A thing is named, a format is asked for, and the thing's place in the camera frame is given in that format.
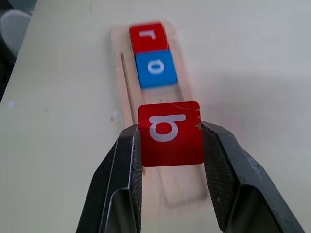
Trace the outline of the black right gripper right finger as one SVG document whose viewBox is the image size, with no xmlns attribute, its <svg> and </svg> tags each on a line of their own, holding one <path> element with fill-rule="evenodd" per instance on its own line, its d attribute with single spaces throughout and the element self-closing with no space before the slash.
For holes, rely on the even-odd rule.
<svg viewBox="0 0 311 233">
<path fill-rule="evenodd" d="M 265 169 L 222 126 L 201 123 L 209 194 L 222 233 L 305 233 Z"/>
</svg>

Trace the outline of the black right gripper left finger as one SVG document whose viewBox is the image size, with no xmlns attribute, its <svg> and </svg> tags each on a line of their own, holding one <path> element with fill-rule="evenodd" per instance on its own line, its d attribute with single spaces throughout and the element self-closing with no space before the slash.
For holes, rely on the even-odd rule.
<svg viewBox="0 0 311 233">
<path fill-rule="evenodd" d="M 76 233 L 141 233 L 140 139 L 137 124 L 121 131 L 92 177 Z"/>
</svg>

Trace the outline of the red letter b block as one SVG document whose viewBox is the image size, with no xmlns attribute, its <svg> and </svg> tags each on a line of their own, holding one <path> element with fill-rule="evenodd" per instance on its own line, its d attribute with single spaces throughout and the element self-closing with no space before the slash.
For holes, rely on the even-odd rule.
<svg viewBox="0 0 311 233">
<path fill-rule="evenodd" d="M 144 167 L 204 161 L 200 105 L 195 101 L 146 104 L 138 109 Z"/>
</svg>

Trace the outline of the wooden letter tray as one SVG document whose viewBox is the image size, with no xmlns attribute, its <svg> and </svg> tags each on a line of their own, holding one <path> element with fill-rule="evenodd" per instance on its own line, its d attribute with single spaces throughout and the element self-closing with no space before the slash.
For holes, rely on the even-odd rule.
<svg viewBox="0 0 311 233">
<path fill-rule="evenodd" d="M 129 26 L 110 30 L 116 79 L 125 125 L 138 123 L 138 108 L 143 104 L 194 100 L 189 76 L 183 62 L 177 33 L 168 22 L 162 23 L 178 75 L 170 87 L 141 90 L 131 45 Z M 144 167 L 142 169 L 145 203 L 155 200 L 169 209 L 206 205 L 209 200 L 203 165 Z"/>
</svg>

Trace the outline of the blue letter o block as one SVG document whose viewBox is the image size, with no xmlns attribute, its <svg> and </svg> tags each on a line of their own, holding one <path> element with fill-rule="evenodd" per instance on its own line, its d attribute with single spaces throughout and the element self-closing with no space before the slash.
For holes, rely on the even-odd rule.
<svg viewBox="0 0 311 233">
<path fill-rule="evenodd" d="M 135 56 L 139 84 L 142 89 L 175 85 L 178 81 L 169 50 L 141 53 Z"/>
</svg>

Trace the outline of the red letter r block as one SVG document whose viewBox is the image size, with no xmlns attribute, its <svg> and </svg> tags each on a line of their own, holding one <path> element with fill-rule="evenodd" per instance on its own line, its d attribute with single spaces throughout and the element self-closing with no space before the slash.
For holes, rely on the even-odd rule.
<svg viewBox="0 0 311 233">
<path fill-rule="evenodd" d="M 166 33 L 160 22 L 132 25 L 129 35 L 134 55 L 169 49 Z"/>
</svg>

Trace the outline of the white plastic container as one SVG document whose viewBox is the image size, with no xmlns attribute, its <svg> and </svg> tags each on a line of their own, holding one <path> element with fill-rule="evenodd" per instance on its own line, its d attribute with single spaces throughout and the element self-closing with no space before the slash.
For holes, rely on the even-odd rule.
<svg viewBox="0 0 311 233">
<path fill-rule="evenodd" d="M 21 10 L 0 11 L 0 43 L 17 58 L 24 40 L 31 16 Z"/>
</svg>

